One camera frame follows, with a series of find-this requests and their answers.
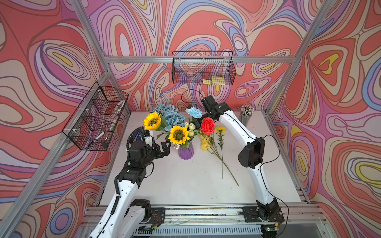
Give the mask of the small yellow flower stem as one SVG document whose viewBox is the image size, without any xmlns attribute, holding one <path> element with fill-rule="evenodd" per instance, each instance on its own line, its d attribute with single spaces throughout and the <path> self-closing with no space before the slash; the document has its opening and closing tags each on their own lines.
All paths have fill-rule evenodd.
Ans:
<svg viewBox="0 0 381 238">
<path fill-rule="evenodd" d="M 217 126 L 215 128 L 216 133 L 218 135 L 218 144 L 220 146 L 220 151 L 221 151 L 221 162 L 222 162 L 222 178 L 223 178 L 223 171 L 224 171 L 224 160 L 223 160 L 223 145 L 224 145 L 224 135 L 226 133 L 226 128 L 223 126 Z"/>
</svg>

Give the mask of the yellow sunflower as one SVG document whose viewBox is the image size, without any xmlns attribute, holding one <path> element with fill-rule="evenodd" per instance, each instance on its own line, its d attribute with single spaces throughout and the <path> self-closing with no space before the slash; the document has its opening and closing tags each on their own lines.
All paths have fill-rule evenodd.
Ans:
<svg viewBox="0 0 381 238">
<path fill-rule="evenodd" d="M 173 145 L 185 145 L 191 139 L 188 127 L 173 126 L 168 139 Z"/>
<path fill-rule="evenodd" d="M 150 113 L 143 122 L 144 129 L 149 131 L 162 131 L 167 126 L 165 118 L 157 112 Z"/>
</svg>

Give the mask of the purple glass vase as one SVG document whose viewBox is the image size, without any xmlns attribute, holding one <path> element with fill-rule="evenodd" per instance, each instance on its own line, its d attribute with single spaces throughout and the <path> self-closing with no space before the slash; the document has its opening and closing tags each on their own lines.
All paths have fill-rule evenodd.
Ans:
<svg viewBox="0 0 381 238">
<path fill-rule="evenodd" d="M 191 159 L 194 155 L 194 147 L 192 143 L 190 142 L 188 147 L 180 148 L 178 150 L 178 155 L 183 160 Z"/>
</svg>

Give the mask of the yellow rose spray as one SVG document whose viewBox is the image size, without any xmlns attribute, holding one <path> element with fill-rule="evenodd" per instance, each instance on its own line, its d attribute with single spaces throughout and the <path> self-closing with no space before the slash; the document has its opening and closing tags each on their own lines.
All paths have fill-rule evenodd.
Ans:
<svg viewBox="0 0 381 238">
<path fill-rule="evenodd" d="M 221 151 L 220 151 L 220 146 L 218 144 L 218 135 L 216 134 L 216 139 L 214 137 L 214 134 L 213 135 L 201 134 L 200 137 L 201 137 L 201 149 L 215 156 L 221 162 L 221 157 L 220 157 Z M 233 173 L 231 172 L 230 168 L 225 163 L 225 161 L 224 161 L 224 169 L 228 171 L 230 176 L 233 178 L 235 184 L 239 187 L 238 181 L 236 180 L 235 176 L 233 175 Z"/>
</svg>

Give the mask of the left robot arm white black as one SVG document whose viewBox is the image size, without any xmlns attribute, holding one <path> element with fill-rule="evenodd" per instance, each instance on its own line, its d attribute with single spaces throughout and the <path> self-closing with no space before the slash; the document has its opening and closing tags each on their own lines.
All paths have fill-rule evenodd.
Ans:
<svg viewBox="0 0 381 238">
<path fill-rule="evenodd" d="M 170 154 L 170 142 L 157 144 L 152 131 L 138 127 L 128 137 L 126 149 L 127 160 L 114 178 L 112 201 L 90 238 L 130 238 L 139 224 L 150 220 L 150 201 L 135 196 L 143 180 L 149 176 L 146 168 L 154 165 L 154 160 Z"/>
</svg>

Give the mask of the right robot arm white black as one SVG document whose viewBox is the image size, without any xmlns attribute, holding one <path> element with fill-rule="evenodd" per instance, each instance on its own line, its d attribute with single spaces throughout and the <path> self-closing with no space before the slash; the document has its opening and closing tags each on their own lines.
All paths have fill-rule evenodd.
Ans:
<svg viewBox="0 0 381 238">
<path fill-rule="evenodd" d="M 265 176 L 263 168 L 265 139 L 252 134 L 226 103 L 218 104 L 212 96 L 203 98 L 201 102 L 205 114 L 202 115 L 199 122 L 202 124 L 207 121 L 208 125 L 211 121 L 222 123 L 234 135 L 242 148 L 238 154 L 238 161 L 243 167 L 248 168 L 253 181 L 257 194 L 257 217 L 265 222 L 272 219 L 279 224 L 287 222 L 288 217 L 284 217 L 278 204 L 280 199 L 271 193 Z"/>
</svg>

